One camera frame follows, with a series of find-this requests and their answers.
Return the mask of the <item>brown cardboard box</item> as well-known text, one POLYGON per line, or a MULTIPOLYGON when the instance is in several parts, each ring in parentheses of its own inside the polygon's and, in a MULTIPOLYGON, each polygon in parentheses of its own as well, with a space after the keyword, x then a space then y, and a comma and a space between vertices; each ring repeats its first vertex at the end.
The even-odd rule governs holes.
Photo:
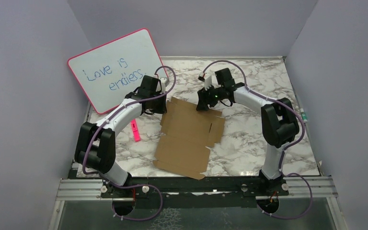
POLYGON ((172 97, 161 118, 161 137, 153 165, 196 180, 205 177, 210 150, 220 143, 225 127, 221 111, 196 110, 196 104, 172 97))

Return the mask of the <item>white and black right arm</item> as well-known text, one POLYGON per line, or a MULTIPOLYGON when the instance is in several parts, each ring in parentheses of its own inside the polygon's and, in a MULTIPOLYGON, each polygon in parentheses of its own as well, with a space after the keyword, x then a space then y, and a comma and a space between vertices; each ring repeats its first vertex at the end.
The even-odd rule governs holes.
POLYGON ((219 87, 212 85, 210 77, 201 72, 198 79, 204 87, 198 90, 197 111, 208 111, 217 103, 229 100, 230 104, 241 104, 259 113, 262 134, 267 142, 264 164, 259 171, 258 191, 269 195, 283 179, 282 166, 286 145, 294 141, 299 125, 291 101, 287 98, 274 99, 251 91, 245 83, 236 83, 228 68, 215 72, 219 87))

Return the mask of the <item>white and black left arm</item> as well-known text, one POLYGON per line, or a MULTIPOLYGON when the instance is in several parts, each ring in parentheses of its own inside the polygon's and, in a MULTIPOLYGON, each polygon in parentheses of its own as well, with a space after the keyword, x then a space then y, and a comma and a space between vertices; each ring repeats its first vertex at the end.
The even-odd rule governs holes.
POLYGON ((121 104, 96 123, 85 122, 80 127, 74 160, 83 166, 83 173, 98 173, 110 181, 117 195, 131 192, 130 174, 116 159, 116 136, 142 114, 164 114, 166 108, 167 77, 144 76, 141 85, 128 93, 121 104))

